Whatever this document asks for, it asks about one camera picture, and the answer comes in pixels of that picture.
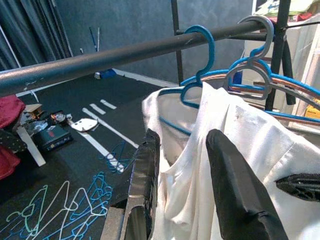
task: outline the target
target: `black box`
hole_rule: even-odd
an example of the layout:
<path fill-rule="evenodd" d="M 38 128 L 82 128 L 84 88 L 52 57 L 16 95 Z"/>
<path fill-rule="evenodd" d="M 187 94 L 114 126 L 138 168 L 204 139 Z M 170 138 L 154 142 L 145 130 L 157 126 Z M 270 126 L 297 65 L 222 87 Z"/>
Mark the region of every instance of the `black box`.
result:
<path fill-rule="evenodd" d="M 42 151 L 51 151 L 72 139 L 70 132 L 65 131 L 58 124 L 33 135 L 35 144 Z"/>

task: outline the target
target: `dark curtain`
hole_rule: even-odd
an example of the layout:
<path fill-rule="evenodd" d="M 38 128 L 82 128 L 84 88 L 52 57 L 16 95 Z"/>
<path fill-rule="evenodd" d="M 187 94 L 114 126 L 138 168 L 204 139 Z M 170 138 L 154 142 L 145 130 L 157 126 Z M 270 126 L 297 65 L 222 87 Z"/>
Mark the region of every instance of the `dark curtain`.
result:
<path fill-rule="evenodd" d="M 0 26 L 22 67 L 72 56 L 54 0 L 0 0 Z M 0 70 L 17 68 L 0 33 Z"/>

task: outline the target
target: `gray wall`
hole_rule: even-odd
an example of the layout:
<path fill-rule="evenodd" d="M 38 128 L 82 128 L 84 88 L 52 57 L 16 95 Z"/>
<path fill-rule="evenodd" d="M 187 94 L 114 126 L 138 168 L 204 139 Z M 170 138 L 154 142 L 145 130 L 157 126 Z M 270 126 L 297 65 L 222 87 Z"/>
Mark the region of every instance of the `gray wall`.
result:
<path fill-rule="evenodd" d="M 55 0 L 74 55 L 95 51 L 89 33 L 100 27 L 100 50 L 119 48 L 134 43 L 158 40 L 173 35 L 171 1 L 151 0 Z M 180 28 L 200 24 L 209 29 L 235 24 L 249 15 L 252 0 L 178 0 Z M 213 69 L 228 68 L 238 59 L 244 42 L 222 40 L 215 45 Z M 208 60 L 206 45 L 183 50 L 184 77 L 193 76 Z M 118 69 L 178 82 L 175 53 L 158 56 Z"/>

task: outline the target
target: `black vertical pole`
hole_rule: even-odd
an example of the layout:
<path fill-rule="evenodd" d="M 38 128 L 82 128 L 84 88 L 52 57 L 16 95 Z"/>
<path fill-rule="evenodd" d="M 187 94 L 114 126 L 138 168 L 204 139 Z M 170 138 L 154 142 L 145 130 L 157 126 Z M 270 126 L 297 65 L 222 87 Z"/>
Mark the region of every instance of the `black vertical pole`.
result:
<path fill-rule="evenodd" d="M 289 78 L 294 78 L 294 72 L 292 70 L 292 63 L 291 63 L 291 53 L 288 41 L 284 41 L 283 46 L 283 53 L 282 53 L 282 71 L 283 75 Z M 289 93 L 285 93 L 285 99 L 287 105 L 295 105 L 296 98 Z"/>
<path fill-rule="evenodd" d="M 284 51 L 286 29 L 288 24 L 289 9 L 291 0 L 280 0 L 275 35 L 274 35 L 274 45 L 271 60 L 271 71 L 275 74 L 279 73 L 280 63 Z M 267 111 L 272 111 L 274 107 L 274 101 L 276 96 L 276 90 L 272 89 L 271 93 L 268 95 L 265 101 L 264 109 Z"/>
<path fill-rule="evenodd" d="M 171 0 L 171 10 L 172 10 L 173 31 L 174 31 L 174 35 L 177 35 L 177 30 L 179 30 L 179 15 L 178 15 L 177 0 Z M 180 85 L 180 83 L 184 80 L 181 50 L 176 51 L 175 56 L 176 56 L 176 66 L 177 66 L 177 72 L 178 72 L 178 82 Z"/>

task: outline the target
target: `white tape line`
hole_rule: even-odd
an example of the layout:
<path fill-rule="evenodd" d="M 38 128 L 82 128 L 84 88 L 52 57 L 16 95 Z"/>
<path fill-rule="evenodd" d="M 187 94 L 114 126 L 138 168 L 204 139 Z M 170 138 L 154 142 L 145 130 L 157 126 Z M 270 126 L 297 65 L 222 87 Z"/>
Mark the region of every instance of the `white tape line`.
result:
<path fill-rule="evenodd" d="M 47 85 L 47 86 L 42 86 L 42 87 L 39 87 L 39 88 L 35 88 L 35 89 L 32 89 L 32 92 L 35 93 L 35 92 L 41 91 L 43 89 L 47 89 L 47 88 L 53 87 L 53 86 L 58 85 L 58 84 L 63 84 L 63 83 L 69 82 L 69 81 L 71 81 L 73 79 L 74 78 L 69 79 L 69 80 L 65 80 L 65 81 L 61 81 L 61 82 L 58 82 L 58 83 L 50 84 L 50 85 Z M 17 97 L 22 97 L 22 96 L 27 95 L 27 94 L 31 94 L 31 90 L 19 92 L 19 93 L 16 94 L 16 96 Z"/>
<path fill-rule="evenodd" d="M 104 99 L 101 99 L 100 100 L 100 103 L 102 103 L 103 105 L 107 106 L 108 108 L 111 108 L 113 110 L 115 110 L 117 107 L 112 105 L 111 103 L 107 102 L 106 100 Z"/>
<path fill-rule="evenodd" d="M 71 124 L 73 124 L 74 122 L 69 120 L 68 124 L 71 126 Z M 107 159 L 110 162 L 110 164 L 116 168 L 117 171 L 119 171 L 120 173 L 122 173 L 125 169 L 125 167 L 118 162 L 117 159 L 115 159 L 114 157 L 110 157 L 112 154 L 109 154 L 108 150 L 105 149 L 99 142 L 97 142 L 97 140 L 95 140 L 91 135 L 89 135 L 86 132 L 80 132 L 77 131 L 78 134 L 80 134 L 82 137 L 84 137 L 89 143 L 91 143 L 92 146 L 94 146 L 95 149 L 97 149 L 104 157 L 108 156 Z"/>
<path fill-rule="evenodd" d="M 113 68 L 116 74 L 159 87 L 176 88 L 179 84 Z"/>
<path fill-rule="evenodd" d="M 84 112 L 85 114 L 89 115 L 90 117 L 92 117 L 93 119 L 97 120 L 102 126 L 106 127 L 107 129 L 111 130 L 112 132 L 114 132 L 115 134 L 117 134 L 120 138 L 126 140 L 129 144 L 131 144 L 132 146 L 134 146 L 136 149 L 139 147 L 138 144 L 134 143 L 132 140 L 130 140 L 129 138 L 127 138 L 125 135 L 123 135 L 122 133 L 118 132 L 117 130 L 115 130 L 112 126 L 110 126 L 108 123 L 106 123 L 105 121 L 103 121 L 102 119 L 100 119 L 97 115 L 95 115 L 94 113 L 92 113 L 91 111 L 89 111 L 87 108 L 82 108 L 82 112 Z"/>
<path fill-rule="evenodd" d="M 97 105 L 95 105 L 94 103 L 90 104 L 90 107 L 92 107 L 94 110 L 96 110 L 98 113 L 100 113 L 101 115 L 106 114 L 105 111 L 103 111 L 100 107 L 98 107 Z"/>

